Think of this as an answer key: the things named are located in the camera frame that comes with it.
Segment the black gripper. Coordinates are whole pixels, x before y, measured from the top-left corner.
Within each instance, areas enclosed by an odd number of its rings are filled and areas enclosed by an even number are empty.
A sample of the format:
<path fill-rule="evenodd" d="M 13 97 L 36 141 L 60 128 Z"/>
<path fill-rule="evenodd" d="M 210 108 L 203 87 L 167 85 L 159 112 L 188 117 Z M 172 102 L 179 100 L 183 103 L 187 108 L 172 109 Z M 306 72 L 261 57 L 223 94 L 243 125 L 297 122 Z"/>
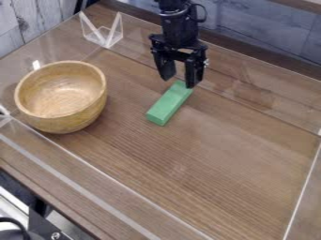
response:
<path fill-rule="evenodd" d="M 150 35 L 151 54 L 160 78 L 167 81 L 175 75 L 174 61 L 184 62 L 186 87 L 203 80 L 207 46 L 199 41 L 198 24 L 207 15 L 198 18 L 195 7 L 162 7 L 159 12 L 162 33 Z"/>

